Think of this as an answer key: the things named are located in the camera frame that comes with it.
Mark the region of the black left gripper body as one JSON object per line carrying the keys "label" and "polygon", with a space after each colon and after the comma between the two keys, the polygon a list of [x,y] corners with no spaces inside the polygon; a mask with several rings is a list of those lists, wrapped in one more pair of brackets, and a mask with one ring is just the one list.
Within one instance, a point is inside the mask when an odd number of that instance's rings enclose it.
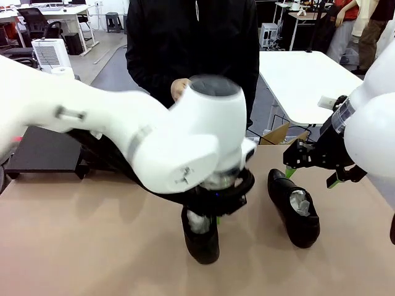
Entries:
{"label": "black left gripper body", "polygon": [[199,187],[186,201],[186,206],[199,216],[230,215],[246,205],[247,181],[221,191]]}

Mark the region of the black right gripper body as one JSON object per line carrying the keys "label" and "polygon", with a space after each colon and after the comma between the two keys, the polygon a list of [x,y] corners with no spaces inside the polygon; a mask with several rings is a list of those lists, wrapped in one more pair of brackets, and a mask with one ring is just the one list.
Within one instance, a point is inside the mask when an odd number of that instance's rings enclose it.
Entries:
{"label": "black right gripper body", "polygon": [[337,133],[329,117],[320,128],[320,136],[310,146],[308,159],[310,167],[325,169],[345,168],[354,164],[344,145],[344,134]]}

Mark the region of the person's right hand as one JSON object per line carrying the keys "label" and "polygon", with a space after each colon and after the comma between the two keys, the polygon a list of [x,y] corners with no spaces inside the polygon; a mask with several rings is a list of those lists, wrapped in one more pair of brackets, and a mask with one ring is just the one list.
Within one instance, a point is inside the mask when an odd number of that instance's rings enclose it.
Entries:
{"label": "person's right hand", "polygon": [[179,100],[181,95],[183,94],[184,90],[190,84],[191,80],[187,78],[177,79],[174,80],[170,87],[170,92],[172,95],[172,99],[176,102]]}

